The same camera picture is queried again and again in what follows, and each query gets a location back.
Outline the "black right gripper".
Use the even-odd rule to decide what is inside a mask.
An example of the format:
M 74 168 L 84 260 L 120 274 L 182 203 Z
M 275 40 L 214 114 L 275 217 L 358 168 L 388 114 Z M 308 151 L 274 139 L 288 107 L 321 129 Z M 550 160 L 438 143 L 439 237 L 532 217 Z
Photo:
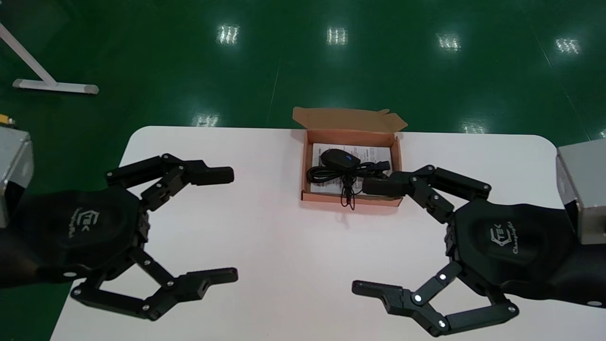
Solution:
M 378 298 L 387 314 L 415 320 L 433 337 L 503 324 L 519 310 L 503 293 L 605 307 L 605 246 L 584 245 L 563 209 L 471 201 L 453 214 L 446 230 L 451 262 L 415 292 L 399 286 L 353 281 L 358 296 Z M 430 301 L 462 274 L 462 281 L 490 305 L 442 315 Z

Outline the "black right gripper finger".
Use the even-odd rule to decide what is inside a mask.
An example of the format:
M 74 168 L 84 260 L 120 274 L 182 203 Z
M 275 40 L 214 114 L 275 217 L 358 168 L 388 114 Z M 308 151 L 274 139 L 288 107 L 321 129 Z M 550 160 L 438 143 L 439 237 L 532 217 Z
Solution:
M 412 198 L 439 223 L 449 223 L 455 208 L 439 191 L 473 201 L 487 199 L 491 185 L 446 169 L 426 165 L 414 172 L 393 172 L 385 179 L 365 179 L 366 194 L 385 197 Z

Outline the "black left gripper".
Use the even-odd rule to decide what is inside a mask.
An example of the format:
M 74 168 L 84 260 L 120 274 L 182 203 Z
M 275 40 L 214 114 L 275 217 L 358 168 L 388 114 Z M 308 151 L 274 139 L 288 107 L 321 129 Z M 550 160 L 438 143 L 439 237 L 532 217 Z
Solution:
M 142 249 L 149 228 L 139 198 L 124 188 L 26 196 L 1 230 L 1 287 L 85 278 L 70 293 L 80 304 L 156 321 L 177 304 L 202 300 L 210 286 L 239 279 L 236 268 L 173 277 Z M 100 289 L 134 264 L 160 286 L 152 296 Z

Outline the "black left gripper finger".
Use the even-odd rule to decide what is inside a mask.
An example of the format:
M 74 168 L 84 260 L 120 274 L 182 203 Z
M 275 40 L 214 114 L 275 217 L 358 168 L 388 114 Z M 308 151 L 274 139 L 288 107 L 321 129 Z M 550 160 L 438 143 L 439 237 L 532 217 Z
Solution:
M 229 184 L 234 181 L 234 172 L 230 167 L 210 168 L 203 160 L 184 161 L 165 153 L 106 173 L 108 186 L 131 188 L 152 180 L 156 183 L 141 194 L 145 211 L 156 211 L 189 184 Z

